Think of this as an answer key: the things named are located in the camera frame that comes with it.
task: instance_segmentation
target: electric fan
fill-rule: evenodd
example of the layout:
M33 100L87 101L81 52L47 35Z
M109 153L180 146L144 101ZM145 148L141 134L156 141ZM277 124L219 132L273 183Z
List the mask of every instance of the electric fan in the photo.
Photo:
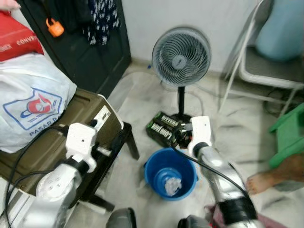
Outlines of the electric fan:
M203 34L193 28L178 27L163 34L156 42L152 66L165 83L178 87L179 113L173 115L184 123L185 86L199 81L210 65L210 47Z

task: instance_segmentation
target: bare foot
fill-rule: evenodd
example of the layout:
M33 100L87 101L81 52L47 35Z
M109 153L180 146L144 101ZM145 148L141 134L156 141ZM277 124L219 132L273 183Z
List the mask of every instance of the bare foot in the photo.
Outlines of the bare foot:
M278 184L271 171L261 172L247 179L246 188L250 195L255 195L266 191L270 187Z

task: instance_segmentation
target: black cabinet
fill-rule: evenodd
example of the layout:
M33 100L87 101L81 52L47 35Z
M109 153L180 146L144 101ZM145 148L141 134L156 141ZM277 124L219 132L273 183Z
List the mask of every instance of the black cabinet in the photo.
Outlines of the black cabinet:
M46 12L39 0L19 0L21 11L56 66L78 87L108 97L131 62L131 54L121 0L116 0L120 28L110 31L104 46L89 45L81 31L54 38L46 26ZM60 21L52 0L52 18Z

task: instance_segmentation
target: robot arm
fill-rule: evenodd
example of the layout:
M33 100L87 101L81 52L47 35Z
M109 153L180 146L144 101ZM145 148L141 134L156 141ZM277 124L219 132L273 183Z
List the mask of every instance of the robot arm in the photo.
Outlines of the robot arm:
M97 130L91 126L81 123L69 126L67 160L38 183L36 198L21 223L22 228L64 227L67 210L83 176L96 168L96 161L91 155L96 136Z
M243 190L241 191L234 184L209 169L201 167L201 172L210 184L227 227L263 228L263 225L257 220L257 213L250 197L244 194L246 188L242 178L234 167L212 147L209 117L193 117L190 122L192 125L190 127L190 129L192 128L192 141L188 145L190 155L196 157L205 166L230 178Z

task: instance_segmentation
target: blue bucket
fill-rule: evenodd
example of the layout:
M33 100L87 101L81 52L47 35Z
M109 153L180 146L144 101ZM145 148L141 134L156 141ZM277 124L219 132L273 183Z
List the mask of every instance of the blue bucket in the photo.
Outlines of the blue bucket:
M181 179L181 188L171 196L167 193L165 184L170 178ZM155 152L145 165L145 179L152 189L161 197L177 201L187 197L194 189L197 175L192 162L172 148Z

